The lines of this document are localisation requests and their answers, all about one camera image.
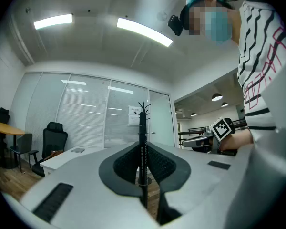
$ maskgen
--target black rubber cover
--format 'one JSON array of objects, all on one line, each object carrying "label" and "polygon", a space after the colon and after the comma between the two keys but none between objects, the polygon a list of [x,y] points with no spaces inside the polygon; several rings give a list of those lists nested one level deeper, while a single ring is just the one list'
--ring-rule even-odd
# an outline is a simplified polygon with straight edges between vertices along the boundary
[{"label": "black rubber cover", "polygon": [[33,213],[44,221],[50,222],[72,189],[73,186],[69,184],[59,183]]},{"label": "black rubber cover", "polygon": [[135,185],[139,167],[139,142],[117,152],[103,160],[99,167],[101,181],[118,195],[139,197],[142,201],[142,189]]},{"label": "black rubber cover", "polygon": [[160,186],[157,221],[163,225],[181,216],[177,210],[169,208],[164,193],[180,189],[188,180],[191,174],[191,167],[184,159],[152,143],[148,142],[147,145],[147,165]]}]

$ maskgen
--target black slot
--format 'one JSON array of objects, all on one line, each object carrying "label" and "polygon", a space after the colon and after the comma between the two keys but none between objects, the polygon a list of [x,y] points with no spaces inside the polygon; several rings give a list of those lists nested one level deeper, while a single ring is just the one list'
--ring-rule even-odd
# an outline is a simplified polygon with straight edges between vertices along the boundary
[{"label": "black slot", "polygon": [[217,162],[217,161],[210,161],[209,163],[208,163],[208,165],[211,165],[211,166],[215,166],[215,167],[217,167],[217,168],[221,168],[221,169],[225,169],[225,170],[227,170],[227,169],[229,169],[230,168],[230,165],[229,164],[225,164],[225,163],[221,163],[221,162]]},{"label": "black slot", "polygon": [[33,213],[44,221],[50,222],[72,189],[73,186],[69,184],[59,183]]}]

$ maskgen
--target glass door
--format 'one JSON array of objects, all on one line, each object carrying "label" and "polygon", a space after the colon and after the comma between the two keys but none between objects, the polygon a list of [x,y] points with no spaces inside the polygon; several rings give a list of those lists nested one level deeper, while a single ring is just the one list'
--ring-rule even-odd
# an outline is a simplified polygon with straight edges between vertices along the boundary
[{"label": "glass door", "polygon": [[174,128],[170,97],[149,91],[150,95],[150,141],[174,146]]}]

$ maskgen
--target round wooden table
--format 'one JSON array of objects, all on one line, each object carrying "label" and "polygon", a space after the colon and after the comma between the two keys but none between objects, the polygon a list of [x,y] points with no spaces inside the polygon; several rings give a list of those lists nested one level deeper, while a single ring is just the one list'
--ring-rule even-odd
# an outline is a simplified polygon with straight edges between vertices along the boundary
[{"label": "round wooden table", "polygon": [[[13,126],[0,123],[0,133],[13,135],[14,136],[14,146],[16,146],[16,136],[17,135],[24,135],[24,131],[21,129],[15,128]],[[0,167],[5,169],[14,169],[18,166],[17,155],[14,153],[14,159],[5,158],[4,156],[4,146],[3,146],[3,135],[0,135]]]}]

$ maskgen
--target person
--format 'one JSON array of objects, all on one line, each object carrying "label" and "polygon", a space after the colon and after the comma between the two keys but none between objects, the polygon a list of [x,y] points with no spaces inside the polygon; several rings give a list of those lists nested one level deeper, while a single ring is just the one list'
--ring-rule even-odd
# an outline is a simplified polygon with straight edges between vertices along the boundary
[{"label": "person", "polygon": [[286,64],[286,29],[274,8],[264,0],[245,0],[239,11],[225,0],[187,0],[180,22],[190,35],[204,35],[218,45],[232,40],[239,47],[237,77],[248,126],[228,135],[220,149],[238,149],[275,131],[261,96]]}]

